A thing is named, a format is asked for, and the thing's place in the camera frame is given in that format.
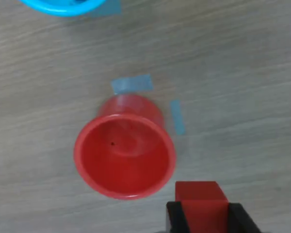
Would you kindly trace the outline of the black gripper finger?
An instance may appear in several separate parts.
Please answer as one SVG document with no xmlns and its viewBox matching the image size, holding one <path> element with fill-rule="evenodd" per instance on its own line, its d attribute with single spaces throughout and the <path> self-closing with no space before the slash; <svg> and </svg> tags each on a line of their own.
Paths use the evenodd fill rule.
<svg viewBox="0 0 291 233">
<path fill-rule="evenodd" d="M 166 204 L 166 232 L 189 233 L 189 226 L 180 201 L 169 201 Z"/>
<path fill-rule="evenodd" d="M 240 203 L 228 204 L 228 233 L 261 233 L 251 216 Z"/>
</svg>

